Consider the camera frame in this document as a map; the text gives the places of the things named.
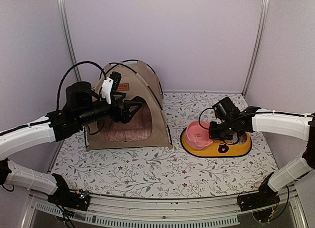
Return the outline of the yellow double bowl stand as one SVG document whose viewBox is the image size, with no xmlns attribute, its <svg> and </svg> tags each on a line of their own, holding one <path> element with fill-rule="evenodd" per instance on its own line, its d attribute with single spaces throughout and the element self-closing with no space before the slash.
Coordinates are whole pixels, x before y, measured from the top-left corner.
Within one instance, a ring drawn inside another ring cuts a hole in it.
<svg viewBox="0 0 315 228">
<path fill-rule="evenodd" d="M 187 153 L 198 158 L 237 158 L 245 156 L 252 149 L 252 140 L 248 133 L 245 133 L 244 139 L 244 143 L 235 145 L 228 145 L 222 141 L 215 140 L 205 149 L 196 150 L 188 145 L 186 129 L 184 129 L 180 136 L 180 143 Z"/>
</svg>

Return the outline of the pink checkered cushion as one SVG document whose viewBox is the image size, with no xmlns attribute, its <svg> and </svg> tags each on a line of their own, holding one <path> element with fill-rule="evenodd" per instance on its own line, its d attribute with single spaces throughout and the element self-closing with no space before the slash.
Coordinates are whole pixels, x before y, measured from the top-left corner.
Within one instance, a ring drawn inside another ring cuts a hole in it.
<svg viewBox="0 0 315 228">
<path fill-rule="evenodd" d="M 110 117 L 104 118 L 104 127 L 100 134 L 106 140 L 111 142 L 134 142 L 144 141 L 151 136 L 152 116 L 146 101 L 140 96 L 136 96 L 132 100 L 141 102 L 142 107 L 129 123 L 115 123 Z"/>
</svg>

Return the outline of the pink pet bowl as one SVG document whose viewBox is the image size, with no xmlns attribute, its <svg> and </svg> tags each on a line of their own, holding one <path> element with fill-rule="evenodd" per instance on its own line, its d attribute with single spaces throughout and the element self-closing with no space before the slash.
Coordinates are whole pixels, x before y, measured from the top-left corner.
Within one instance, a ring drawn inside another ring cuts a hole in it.
<svg viewBox="0 0 315 228">
<path fill-rule="evenodd" d="M 202 150 L 210 146 L 214 141 L 209 137 L 210 124 L 204 121 L 191 122 L 186 129 L 186 142 L 195 150 Z"/>
</svg>

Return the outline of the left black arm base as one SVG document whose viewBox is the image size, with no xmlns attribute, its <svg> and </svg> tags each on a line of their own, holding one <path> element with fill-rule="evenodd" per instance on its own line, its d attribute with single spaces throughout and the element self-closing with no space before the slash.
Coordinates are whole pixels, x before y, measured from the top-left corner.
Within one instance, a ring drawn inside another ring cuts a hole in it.
<svg viewBox="0 0 315 228">
<path fill-rule="evenodd" d="M 52 176 L 56 180 L 57 189 L 51 195 L 48 195 L 47 200 L 60 209 L 66 223 L 72 223 L 71 218 L 74 217 L 74 213 L 69 211 L 68 208 L 87 211 L 91 197 L 88 195 L 84 199 L 80 199 L 76 194 L 77 190 L 70 189 L 61 175 L 52 173 Z"/>
</svg>

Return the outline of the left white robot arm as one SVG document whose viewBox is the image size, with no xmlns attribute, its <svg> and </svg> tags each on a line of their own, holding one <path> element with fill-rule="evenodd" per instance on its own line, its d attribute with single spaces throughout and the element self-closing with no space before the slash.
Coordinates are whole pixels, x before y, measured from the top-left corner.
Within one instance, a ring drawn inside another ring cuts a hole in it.
<svg viewBox="0 0 315 228">
<path fill-rule="evenodd" d="M 99 94 L 89 82 L 77 82 L 66 89 L 66 104 L 36 121 L 0 133 L 0 184 L 18 185 L 54 195 L 62 205 L 70 205 L 72 192 L 61 175 L 44 174 L 15 164 L 9 156 L 30 147 L 59 142 L 82 131 L 89 124 L 109 116 L 114 122 L 131 121 L 142 107 L 117 92 L 118 84 L 106 78 Z"/>
</svg>

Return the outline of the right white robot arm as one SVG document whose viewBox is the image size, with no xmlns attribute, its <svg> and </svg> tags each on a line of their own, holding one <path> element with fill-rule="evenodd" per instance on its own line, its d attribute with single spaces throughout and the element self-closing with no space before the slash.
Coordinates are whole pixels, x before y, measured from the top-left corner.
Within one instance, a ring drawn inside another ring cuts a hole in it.
<svg viewBox="0 0 315 228">
<path fill-rule="evenodd" d="M 244 132 L 266 132 L 301 139 L 307 142 L 306 150 L 284 167 L 268 175 L 254 196 L 258 206 L 270 202 L 274 193 L 299 180 L 315 168 L 315 115 L 314 113 L 288 113 L 249 106 L 240 111 L 229 97 L 211 109 L 221 123 L 211 122 L 208 128 L 211 139 L 226 140 Z"/>
</svg>

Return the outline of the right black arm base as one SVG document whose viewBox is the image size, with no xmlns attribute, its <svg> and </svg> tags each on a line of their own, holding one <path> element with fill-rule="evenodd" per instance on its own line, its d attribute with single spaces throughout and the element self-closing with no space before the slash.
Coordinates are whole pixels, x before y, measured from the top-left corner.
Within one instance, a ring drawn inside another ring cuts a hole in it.
<svg viewBox="0 0 315 228">
<path fill-rule="evenodd" d="M 253 213 L 254 218 L 260 223 L 270 222 L 278 208 L 280 197 L 278 192 L 268 186 L 269 176 L 266 177 L 255 193 L 242 192 L 237 197 L 237 203 L 241 211 L 255 210 L 265 206 L 274 205 L 275 208 L 268 208 L 266 211 Z"/>
</svg>

